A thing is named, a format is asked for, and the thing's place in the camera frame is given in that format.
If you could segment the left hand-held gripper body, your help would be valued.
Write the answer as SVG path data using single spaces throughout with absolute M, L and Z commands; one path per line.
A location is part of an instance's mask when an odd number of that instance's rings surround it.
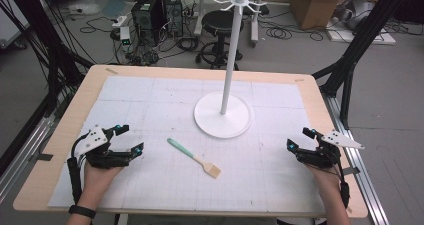
M 126 160 L 115 155 L 116 152 L 109 149 L 111 139 L 108 140 L 103 133 L 104 128 L 95 125 L 82 139 L 78 147 L 78 155 L 85 155 L 92 167 L 109 169 L 113 167 L 125 167 L 131 160 Z

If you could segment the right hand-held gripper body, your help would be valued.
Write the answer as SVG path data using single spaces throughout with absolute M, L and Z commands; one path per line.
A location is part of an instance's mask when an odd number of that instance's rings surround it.
M 318 168 L 331 168 L 340 163 L 340 147 L 364 149 L 363 145 L 336 130 L 322 134 L 321 140 L 317 142 L 318 146 L 314 150 L 300 148 L 300 152 L 294 154 L 296 159 L 301 163 Z

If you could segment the teal handled wooden spatula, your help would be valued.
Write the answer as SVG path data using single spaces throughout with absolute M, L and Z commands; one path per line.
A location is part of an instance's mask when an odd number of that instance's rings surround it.
M 199 163 L 202 166 L 203 170 L 209 176 L 213 178 L 217 178 L 220 175 L 221 169 L 217 167 L 216 165 L 214 165 L 213 163 L 203 161 L 202 159 L 195 156 L 192 152 L 190 152 L 183 145 L 181 145 L 180 143 L 178 143 L 176 140 L 172 138 L 168 138 L 167 142 L 173 147 L 175 147 L 176 149 L 178 149 L 179 151 L 181 151 L 182 153 L 184 153 L 185 155 L 187 155 L 188 157 L 190 157 L 191 159 L 193 159 L 194 161 L 196 161 L 197 163 Z

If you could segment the white hook stand rack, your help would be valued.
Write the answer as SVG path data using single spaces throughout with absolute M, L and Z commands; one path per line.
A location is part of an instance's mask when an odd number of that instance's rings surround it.
M 257 15 L 263 3 L 257 3 L 255 0 L 215 0 L 215 2 L 229 3 L 225 11 L 234 9 L 224 88 L 222 91 L 209 93 L 199 99 L 193 116 L 197 126 L 207 135 L 218 139 L 231 139 L 246 132 L 253 119 L 253 113 L 246 101 L 230 94 L 243 9 L 247 7 Z

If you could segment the person's right hand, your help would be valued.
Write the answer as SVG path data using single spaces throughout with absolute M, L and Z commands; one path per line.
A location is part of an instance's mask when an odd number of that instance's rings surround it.
M 323 169 L 312 165 L 306 168 L 312 173 L 323 201 L 341 199 L 338 172 L 334 168 Z

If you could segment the black wristband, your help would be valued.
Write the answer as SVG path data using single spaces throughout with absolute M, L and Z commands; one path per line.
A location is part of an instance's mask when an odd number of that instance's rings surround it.
M 91 210 L 89 208 L 85 208 L 85 207 L 82 207 L 82 206 L 78 206 L 78 205 L 72 205 L 68 209 L 68 213 L 69 214 L 82 215 L 82 216 L 88 217 L 90 219 L 94 219 L 95 216 L 96 216 L 96 212 L 94 210 Z

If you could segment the white power strip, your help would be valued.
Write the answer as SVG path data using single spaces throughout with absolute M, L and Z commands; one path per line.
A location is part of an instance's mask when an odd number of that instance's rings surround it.
M 118 28 L 121 27 L 127 20 L 127 16 L 118 16 L 115 20 L 114 23 L 112 24 L 113 28 Z

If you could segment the white flat board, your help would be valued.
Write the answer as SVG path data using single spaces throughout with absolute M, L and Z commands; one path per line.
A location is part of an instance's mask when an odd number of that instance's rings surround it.
M 385 29 L 381 29 L 375 34 L 375 37 L 371 39 L 368 34 L 365 36 L 360 36 L 359 34 L 354 35 L 352 30 L 337 19 L 331 19 L 327 23 L 325 31 L 329 40 L 332 42 L 351 43 L 356 38 L 359 38 L 360 41 L 368 41 L 373 45 L 396 44 L 396 40 Z

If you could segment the large black computer tower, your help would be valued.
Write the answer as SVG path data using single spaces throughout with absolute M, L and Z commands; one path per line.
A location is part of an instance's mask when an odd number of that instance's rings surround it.
M 140 44 L 156 46 L 165 23 L 162 0 L 136 0 L 131 14 Z

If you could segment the cardboard box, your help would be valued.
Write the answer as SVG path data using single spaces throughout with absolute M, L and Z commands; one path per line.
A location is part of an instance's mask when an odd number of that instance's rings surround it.
M 339 0 L 290 0 L 290 10 L 302 30 L 324 27 Z

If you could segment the small black computer tower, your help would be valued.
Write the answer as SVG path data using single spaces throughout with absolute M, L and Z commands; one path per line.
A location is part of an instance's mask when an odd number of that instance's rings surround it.
M 167 31 L 176 37 L 183 35 L 181 0 L 163 0 Z

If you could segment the grey rounded device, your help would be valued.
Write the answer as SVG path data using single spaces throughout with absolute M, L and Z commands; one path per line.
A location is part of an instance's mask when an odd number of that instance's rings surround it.
M 369 0 L 344 0 L 336 6 L 333 17 L 354 30 L 369 16 L 375 3 Z

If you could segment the black round stool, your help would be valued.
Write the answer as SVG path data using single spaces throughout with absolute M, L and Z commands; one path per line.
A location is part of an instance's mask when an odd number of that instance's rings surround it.
M 231 11 L 215 10 L 208 12 L 202 18 L 202 28 L 217 38 L 214 42 L 206 43 L 195 57 L 195 62 L 205 61 L 211 69 L 219 69 L 227 65 L 231 37 L 233 13 Z

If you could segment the aluminium rail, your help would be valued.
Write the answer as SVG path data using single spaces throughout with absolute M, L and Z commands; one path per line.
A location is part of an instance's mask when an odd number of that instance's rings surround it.
M 35 163 L 42 154 L 42 147 L 47 144 L 53 130 L 56 118 L 54 116 L 42 117 L 41 120 L 30 129 L 29 136 L 23 141 L 5 172 L 0 176 L 0 204 L 3 203 L 16 184 L 19 177 L 30 163 Z
M 340 119 L 341 106 L 336 98 L 331 98 L 327 95 L 323 96 L 323 100 L 328 108 L 335 129 L 343 136 L 351 141 L 354 137 L 349 128 L 345 128 Z M 390 225 L 382 204 L 378 198 L 377 192 L 372 184 L 371 178 L 366 169 L 365 163 L 360 155 L 360 148 L 344 147 L 345 156 L 349 167 L 357 168 L 358 172 L 354 172 L 353 176 L 360 190 L 363 201 L 366 204 L 368 215 L 374 225 Z

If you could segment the black metal frame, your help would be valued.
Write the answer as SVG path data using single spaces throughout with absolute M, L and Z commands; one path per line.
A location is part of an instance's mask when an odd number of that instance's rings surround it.
M 357 34 L 360 36 L 368 34 L 373 39 L 375 34 L 384 28 L 402 1 L 378 0 Z M 324 95 L 331 98 L 335 98 L 339 88 L 343 87 L 340 119 L 345 128 L 349 128 L 348 116 L 354 71 L 370 45 L 370 42 L 360 41 L 359 38 L 356 38 L 335 63 L 312 74 L 315 79 L 328 75 L 326 82 L 319 88 Z
M 65 87 L 79 87 L 82 83 L 84 74 L 78 68 L 78 64 L 89 69 L 94 63 L 73 52 L 63 43 L 39 0 L 13 1 L 28 21 L 38 40 L 34 39 L 3 0 L 0 0 L 0 8 L 21 31 L 30 43 L 39 63 L 48 71 L 46 77 L 48 93 L 43 100 L 43 105 L 45 106 L 45 115 L 49 116 L 58 106 L 60 92 Z

